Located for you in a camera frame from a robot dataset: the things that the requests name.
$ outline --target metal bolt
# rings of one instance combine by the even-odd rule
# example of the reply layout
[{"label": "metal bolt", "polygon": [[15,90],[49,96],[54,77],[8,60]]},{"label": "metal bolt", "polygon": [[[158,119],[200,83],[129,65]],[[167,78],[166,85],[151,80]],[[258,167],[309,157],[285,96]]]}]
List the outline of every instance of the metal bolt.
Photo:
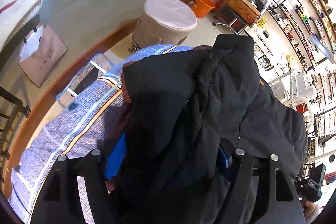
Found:
[{"label": "metal bolt", "polygon": [[98,156],[100,154],[100,150],[99,149],[94,149],[91,152],[92,156]]},{"label": "metal bolt", "polygon": [[235,153],[236,153],[237,155],[242,156],[242,155],[245,154],[245,151],[244,151],[244,149],[237,148],[237,149],[235,150]]},{"label": "metal bolt", "polygon": [[279,160],[278,155],[272,154],[271,155],[271,160],[278,161]]},{"label": "metal bolt", "polygon": [[61,155],[57,159],[58,159],[58,161],[65,161],[66,158],[67,157],[65,155]]}]

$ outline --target black garment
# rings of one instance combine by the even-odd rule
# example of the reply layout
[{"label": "black garment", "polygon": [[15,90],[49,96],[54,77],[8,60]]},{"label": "black garment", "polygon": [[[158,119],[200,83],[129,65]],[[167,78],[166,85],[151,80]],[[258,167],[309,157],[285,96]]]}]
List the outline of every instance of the black garment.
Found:
[{"label": "black garment", "polygon": [[[126,223],[213,223],[230,185],[216,169],[221,138],[252,156],[275,153],[290,177],[298,174],[307,146],[302,115],[260,83],[253,50],[251,37],[222,34],[211,50],[124,68],[132,110],[116,199],[126,204]],[[254,198],[252,187],[246,219]]]}]

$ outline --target cardboard shopping bag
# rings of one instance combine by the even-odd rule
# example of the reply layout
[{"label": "cardboard shopping bag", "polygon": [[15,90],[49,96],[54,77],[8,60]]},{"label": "cardboard shopping bag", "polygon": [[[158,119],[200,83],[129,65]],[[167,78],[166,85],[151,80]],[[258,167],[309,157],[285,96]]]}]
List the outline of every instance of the cardboard shopping bag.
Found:
[{"label": "cardboard shopping bag", "polygon": [[66,46],[49,26],[39,25],[24,39],[18,64],[34,84],[40,87],[66,51]]}]

